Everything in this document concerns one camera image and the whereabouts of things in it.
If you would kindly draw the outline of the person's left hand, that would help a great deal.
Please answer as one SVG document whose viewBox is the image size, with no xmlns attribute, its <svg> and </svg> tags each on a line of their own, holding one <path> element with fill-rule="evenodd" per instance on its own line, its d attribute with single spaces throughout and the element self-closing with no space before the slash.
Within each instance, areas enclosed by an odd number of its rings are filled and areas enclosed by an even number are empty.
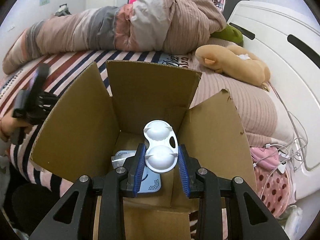
<svg viewBox="0 0 320 240">
<path fill-rule="evenodd" d="M 32 130 L 32 125 L 23 119 L 14 118 L 12 116 L 13 109 L 8 111 L 3 118 L 1 118 L 1 139 L 8 142 L 13 132 L 16 129 L 23 128 L 24 132 L 28 134 Z"/>
</svg>

